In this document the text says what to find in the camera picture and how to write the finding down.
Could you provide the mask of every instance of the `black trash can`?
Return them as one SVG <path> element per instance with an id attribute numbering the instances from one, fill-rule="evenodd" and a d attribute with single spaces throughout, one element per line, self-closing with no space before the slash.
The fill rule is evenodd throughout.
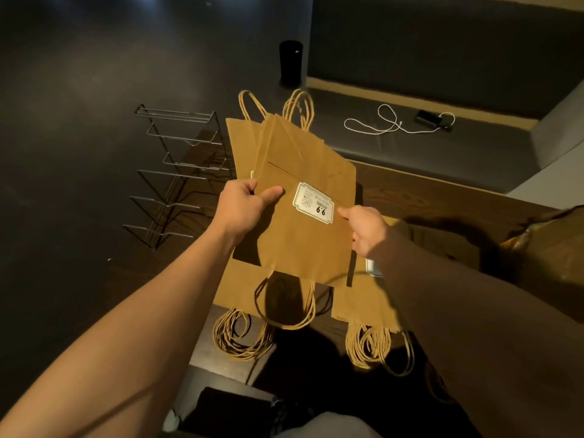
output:
<path id="1" fill-rule="evenodd" d="M 299 41 L 286 40 L 280 43 L 280 84 L 283 87 L 300 86 L 302 48 Z"/>

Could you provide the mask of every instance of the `wire display stand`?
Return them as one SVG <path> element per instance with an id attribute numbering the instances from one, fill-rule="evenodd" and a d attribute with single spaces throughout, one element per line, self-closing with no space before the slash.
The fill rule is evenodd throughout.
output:
<path id="1" fill-rule="evenodd" d="M 203 114 L 148 109 L 140 104 L 134 115 L 149 120 L 150 126 L 146 135 L 160 141 L 165 151 L 162 164 L 170 166 L 172 171 L 138 170 L 138 175 L 154 193 L 155 198 L 130 196 L 130 200 L 148 217 L 149 224 L 146 226 L 124 224 L 122 226 L 152 250 L 158 249 L 170 236 L 193 239 L 196 236 L 193 227 L 181 224 L 180 217 L 185 214 L 194 214 L 210 220 L 214 215 L 215 206 L 187 203 L 186 199 L 196 194 L 192 191 L 186 194 L 183 192 L 188 189 L 190 182 L 199 182 L 207 184 L 209 192 L 205 192 L 205 194 L 219 195 L 220 191 L 215 191 L 213 183 L 224 183 L 234 177 L 234 169 L 225 147 L 217 114 L 214 111 L 210 114 Z M 164 121 L 181 122 L 182 129 L 180 131 L 174 129 L 160 132 L 157 123 L 160 125 Z M 169 144 L 174 141 L 186 145 L 187 152 L 181 161 L 177 161 L 169 150 Z M 192 155 L 198 149 L 212 147 L 221 149 L 221 154 L 217 155 L 214 152 L 202 162 L 190 162 L 187 159 L 187 155 Z M 154 185 L 153 178 L 157 178 L 158 182 L 167 179 L 163 191 Z M 195 221 L 195 224 L 204 229 L 200 222 Z"/>

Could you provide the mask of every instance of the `dark wall panel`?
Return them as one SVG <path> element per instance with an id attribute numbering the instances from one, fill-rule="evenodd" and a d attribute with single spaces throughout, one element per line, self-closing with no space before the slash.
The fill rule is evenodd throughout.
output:
<path id="1" fill-rule="evenodd" d="M 525 117 L 584 79 L 584 13 L 494 0 L 314 0 L 308 75 Z"/>

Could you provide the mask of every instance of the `printed logo on label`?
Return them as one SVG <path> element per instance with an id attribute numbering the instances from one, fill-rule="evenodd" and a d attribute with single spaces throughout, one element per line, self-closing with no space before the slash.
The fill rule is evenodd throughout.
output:
<path id="1" fill-rule="evenodd" d="M 306 183 L 298 184 L 293 204 L 303 214 L 310 215 L 327 224 L 332 223 L 335 204 L 324 193 Z"/>

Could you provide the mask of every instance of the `white charging cord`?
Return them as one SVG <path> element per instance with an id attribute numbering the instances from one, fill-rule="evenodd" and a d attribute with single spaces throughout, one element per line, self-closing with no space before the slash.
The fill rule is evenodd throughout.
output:
<path id="1" fill-rule="evenodd" d="M 393 121 L 392 120 L 389 120 L 386 117 L 384 117 L 383 115 L 381 115 L 381 108 L 384 107 L 384 106 L 387 106 L 387 107 L 390 108 L 392 114 L 394 115 L 394 120 Z M 361 123 L 361 121 L 359 121 L 359 120 L 357 120 L 355 118 L 347 118 L 345 120 L 345 123 L 344 123 L 345 128 L 348 129 L 348 130 L 350 130 L 350 131 L 358 132 L 360 134 L 366 134 L 366 135 L 381 135 L 381 134 L 386 134 L 387 132 L 395 132 L 397 130 L 401 130 L 401 131 L 403 131 L 403 132 L 405 132 L 407 134 L 431 134 L 432 132 L 436 132 L 438 129 L 441 129 L 441 127 L 437 127 L 436 129 L 433 129 L 431 131 L 414 131 L 414 132 L 408 131 L 408 130 L 406 130 L 406 129 L 404 129 L 402 127 L 403 121 L 400 121 L 398 123 L 398 116 L 397 116 L 397 114 L 395 113 L 395 111 L 393 110 L 393 108 L 389 104 L 382 104 L 382 105 L 380 105 L 377 108 L 377 115 L 379 115 L 379 117 L 382 120 L 385 120 L 388 123 L 391 123 L 391 127 L 389 129 L 385 129 L 385 130 L 375 129 L 375 127 L 372 127 L 372 126 L 369 126 L 367 124 Z M 452 123 L 450 123 L 449 126 L 452 126 L 454 124 L 454 122 L 456 121 L 456 117 L 454 116 L 453 113 L 450 113 L 450 112 L 442 112 L 442 114 L 440 114 L 438 116 L 439 117 L 442 117 L 442 115 L 450 115 L 452 117 Z M 351 129 L 349 126 L 347 126 L 347 122 L 348 121 L 355 121 L 355 122 L 359 123 L 361 126 L 366 127 L 367 129 L 371 129 L 373 132 L 359 131 L 357 129 Z"/>

